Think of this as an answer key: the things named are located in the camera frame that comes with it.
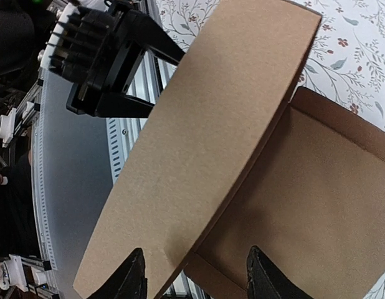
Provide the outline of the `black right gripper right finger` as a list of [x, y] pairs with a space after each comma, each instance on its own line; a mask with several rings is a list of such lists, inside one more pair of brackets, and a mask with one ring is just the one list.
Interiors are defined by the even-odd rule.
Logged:
[[249, 251], [246, 267], [249, 299], [312, 299], [292, 283], [256, 245]]

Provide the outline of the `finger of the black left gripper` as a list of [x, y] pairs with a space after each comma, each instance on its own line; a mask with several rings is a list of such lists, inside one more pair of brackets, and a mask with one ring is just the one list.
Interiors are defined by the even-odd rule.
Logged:
[[132, 39], [140, 47], [151, 51], [157, 58], [178, 66], [185, 52], [154, 19], [140, 11], [128, 11], [126, 21]]
[[101, 118], [148, 118], [153, 103], [123, 93], [104, 93], [97, 104]]

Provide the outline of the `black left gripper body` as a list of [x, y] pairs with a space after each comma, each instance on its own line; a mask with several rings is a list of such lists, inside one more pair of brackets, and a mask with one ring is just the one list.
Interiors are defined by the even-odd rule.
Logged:
[[58, 54], [48, 71], [72, 83], [66, 107], [78, 115], [97, 116], [104, 93], [127, 95], [143, 60], [143, 48], [132, 39], [126, 21], [137, 11], [129, 1], [112, 1], [107, 11], [77, 6], [78, 13], [61, 24]]

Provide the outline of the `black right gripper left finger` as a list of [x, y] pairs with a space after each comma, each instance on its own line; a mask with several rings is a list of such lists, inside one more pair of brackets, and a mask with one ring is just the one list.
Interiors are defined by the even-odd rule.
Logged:
[[142, 248], [135, 248], [88, 299], [146, 299], [148, 280]]

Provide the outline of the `brown cardboard box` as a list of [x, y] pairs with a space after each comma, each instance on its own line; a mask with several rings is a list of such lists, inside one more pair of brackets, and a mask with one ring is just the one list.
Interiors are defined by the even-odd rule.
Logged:
[[312, 298], [369, 293], [385, 271], [385, 132], [297, 86], [320, 22], [289, 1], [219, 3], [103, 207], [82, 298], [137, 247], [149, 298], [179, 272], [245, 298], [253, 246]]

